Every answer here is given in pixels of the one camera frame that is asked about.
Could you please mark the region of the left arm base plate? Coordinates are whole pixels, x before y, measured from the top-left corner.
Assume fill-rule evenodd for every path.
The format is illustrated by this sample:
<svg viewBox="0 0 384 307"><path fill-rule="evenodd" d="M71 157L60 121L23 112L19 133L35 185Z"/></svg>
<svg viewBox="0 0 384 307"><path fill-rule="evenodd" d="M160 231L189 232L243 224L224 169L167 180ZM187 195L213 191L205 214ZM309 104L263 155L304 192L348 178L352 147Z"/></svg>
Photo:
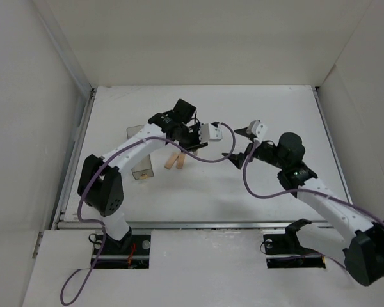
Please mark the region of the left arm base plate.
<svg viewBox="0 0 384 307"><path fill-rule="evenodd" d="M95 269L148 269L150 265L150 234L133 234L125 249L107 237Z"/></svg>

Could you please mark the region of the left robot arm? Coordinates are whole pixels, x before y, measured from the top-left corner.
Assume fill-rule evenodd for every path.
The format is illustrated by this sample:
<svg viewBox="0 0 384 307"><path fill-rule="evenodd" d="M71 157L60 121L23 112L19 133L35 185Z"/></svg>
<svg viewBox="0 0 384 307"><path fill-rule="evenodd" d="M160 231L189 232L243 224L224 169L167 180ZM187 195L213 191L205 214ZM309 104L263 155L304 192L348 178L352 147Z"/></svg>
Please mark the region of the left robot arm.
<svg viewBox="0 0 384 307"><path fill-rule="evenodd" d="M132 229L120 208L124 202L124 177L144 158L169 143L187 152L207 146L208 141L202 138L204 125L194 120L195 113L195 106L179 99L173 109L153 115L116 149L100 157L91 154L84 160L77 188L79 206L87 204L99 213L98 223L106 240L120 251L125 251L132 239Z"/></svg>

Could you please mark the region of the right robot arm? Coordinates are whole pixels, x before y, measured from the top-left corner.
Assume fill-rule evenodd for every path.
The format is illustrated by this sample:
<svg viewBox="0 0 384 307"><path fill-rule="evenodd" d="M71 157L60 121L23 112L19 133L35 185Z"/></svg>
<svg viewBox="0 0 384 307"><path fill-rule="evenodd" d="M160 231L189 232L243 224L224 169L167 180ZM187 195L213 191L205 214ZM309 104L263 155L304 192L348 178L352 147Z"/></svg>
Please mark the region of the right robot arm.
<svg viewBox="0 0 384 307"><path fill-rule="evenodd" d="M266 200L292 194L308 205L332 226L320 228L300 219L285 229L286 254L319 253L343 266L359 284L369 286L384 278L384 221L369 211L336 197L318 175L304 162L305 147L301 137L293 132L283 133L278 143L264 138L267 127L258 120L236 129L237 135L250 140L245 152L228 159L247 178L247 167L257 159L278 168L278 181L283 191L271 195L255 194Z"/></svg>

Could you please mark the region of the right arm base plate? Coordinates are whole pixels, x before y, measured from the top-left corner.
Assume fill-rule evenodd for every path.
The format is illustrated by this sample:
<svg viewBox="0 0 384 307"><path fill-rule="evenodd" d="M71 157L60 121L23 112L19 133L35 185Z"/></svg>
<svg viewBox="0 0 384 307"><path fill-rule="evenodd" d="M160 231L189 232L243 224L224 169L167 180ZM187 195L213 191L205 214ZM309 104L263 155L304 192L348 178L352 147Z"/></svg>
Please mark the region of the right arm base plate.
<svg viewBox="0 0 384 307"><path fill-rule="evenodd" d="M325 269L324 257L300 246L297 238L284 233L266 233L260 250L266 255L268 269Z"/></svg>

